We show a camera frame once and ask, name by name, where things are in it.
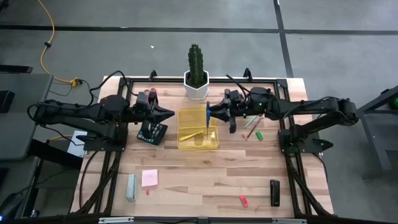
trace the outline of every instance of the floor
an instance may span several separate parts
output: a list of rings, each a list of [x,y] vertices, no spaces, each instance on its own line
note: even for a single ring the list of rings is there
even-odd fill
[[[304,78],[312,100],[331,95],[350,98],[360,107],[398,83],[395,0],[43,2],[63,29],[55,33],[46,67],[55,76],[83,78],[91,86],[114,70],[181,76],[188,70],[191,43],[202,48],[211,76],[240,76],[249,67],[255,77]],[[50,22],[37,1],[10,0],[9,8],[0,13],[0,27],[4,24]],[[69,31],[70,26],[95,26],[96,31]],[[0,30],[0,63],[44,72],[39,57],[51,32],[20,28]],[[52,90],[65,94],[69,89],[53,85]],[[67,97],[49,98],[69,103],[90,100],[86,86]],[[55,128],[72,133],[72,128]],[[41,129],[36,138],[55,135]],[[398,182],[362,181],[362,175],[378,167],[361,123],[335,126],[320,136],[335,143],[324,156],[335,213],[398,222]]]

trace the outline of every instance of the pink sticky note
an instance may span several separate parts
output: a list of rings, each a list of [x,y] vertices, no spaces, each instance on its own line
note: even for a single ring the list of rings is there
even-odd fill
[[[157,169],[155,170],[143,170],[141,185],[143,187],[156,186],[157,185]]]

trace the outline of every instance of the yellow container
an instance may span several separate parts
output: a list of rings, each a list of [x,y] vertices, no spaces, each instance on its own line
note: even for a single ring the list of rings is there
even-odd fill
[[[206,109],[190,108],[178,111],[177,146],[181,150],[201,150],[218,148],[217,122],[210,118],[209,132],[206,129]],[[180,141],[181,138],[203,131],[192,138]]]

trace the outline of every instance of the wooden tabletop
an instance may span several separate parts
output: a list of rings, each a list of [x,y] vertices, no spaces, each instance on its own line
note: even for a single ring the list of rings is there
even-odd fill
[[[307,100],[303,79],[288,78],[292,101]],[[99,98],[116,94],[119,77],[110,78],[101,89]],[[273,87],[267,84],[244,84]],[[257,127],[264,137],[259,141],[256,135],[245,142],[242,135],[248,119],[237,118],[237,130],[228,131],[229,123],[218,121],[220,146],[217,150],[181,151],[177,148],[177,111],[182,108],[205,106],[206,101],[191,100],[182,83],[135,83],[133,92],[156,88],[159,106],[174,110],[173,116],[163,122],[169,126],[159,146],[144,143],[136,138],[141,125],[129,125],[126,150],[122,154],[118,181],[114,193],[112,215],[125,216],[172,216],[172,217],[293,217],[292,200],[287,179],[284,156],[277,142],[278,121],[263,119]],[[224,89],[238,89],[235,84],[210,83],[206,100],[211,105],[219,103]],[[295,116],[297,124],[312,119],[310,115]],[[85,156],[81,172],[87,163]],[[88,200],[100,179],[104,152],[99,152],[88,167],[83,183],[83,203]],[[312,154],[302,155],[307,185],[314,196],[329,212],[331,206],[328,185],[322,163]],[[156,187],[141,187],[143,170],[158,169],[159,184]],[[126,199],[128,174],[139,178],[137,201]],[[269,180],[280,181],[280,207],[270,206]],[[108,188],[105,189],[101,210],[106,205]],[[297,191],[300,208],[304,211],[301,190]],[[79,185],[75,191],[72,211],[78,209]],[[239,196],[245,195],[249,206],[244,208]]]

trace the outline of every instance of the small red object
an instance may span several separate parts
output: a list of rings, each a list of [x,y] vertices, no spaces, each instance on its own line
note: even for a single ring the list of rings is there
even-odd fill
[[[244,205],[245,207],[249,206],[249,203],[248,203],[248,201],[246,200],[246,197],[245,197],[244,195],[241,195],[240,198],[241,198],[241,201],[242,201],[242,203],[243,203],[243,205]]]

